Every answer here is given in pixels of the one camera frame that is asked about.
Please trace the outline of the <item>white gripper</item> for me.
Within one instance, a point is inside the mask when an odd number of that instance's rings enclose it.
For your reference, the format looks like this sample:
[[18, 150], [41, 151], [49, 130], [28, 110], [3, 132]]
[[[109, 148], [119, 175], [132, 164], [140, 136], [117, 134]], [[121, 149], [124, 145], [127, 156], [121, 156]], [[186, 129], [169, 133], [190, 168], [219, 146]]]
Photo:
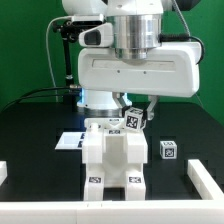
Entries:
[[86, 48], [79, 54], [79, 83], [85, 89], [113, 92], [120, 117], [131, 105], [126, 93], [157, 95], [148, 97], [146, 115], [152, 120], [158, 96], [191, 97], [198, 91], [200, 55], [197, 42], [165, 42], [145, 60], [120, 60], [111, 48]]

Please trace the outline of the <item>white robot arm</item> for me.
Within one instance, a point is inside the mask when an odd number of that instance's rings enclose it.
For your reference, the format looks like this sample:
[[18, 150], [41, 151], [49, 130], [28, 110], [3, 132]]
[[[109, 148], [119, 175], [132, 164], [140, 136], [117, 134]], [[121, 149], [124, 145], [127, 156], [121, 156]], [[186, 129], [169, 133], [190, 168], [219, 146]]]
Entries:
[[62, 0], [81, 25], [78, 75], [86, 90], [110, 92], [125, 108], [124, 93], [144, 94], [152, 119], [161, 96], [191, 97], [199, 89], [203, 42], [188, 34], [163, 34], [163, 13], [183, 0]]

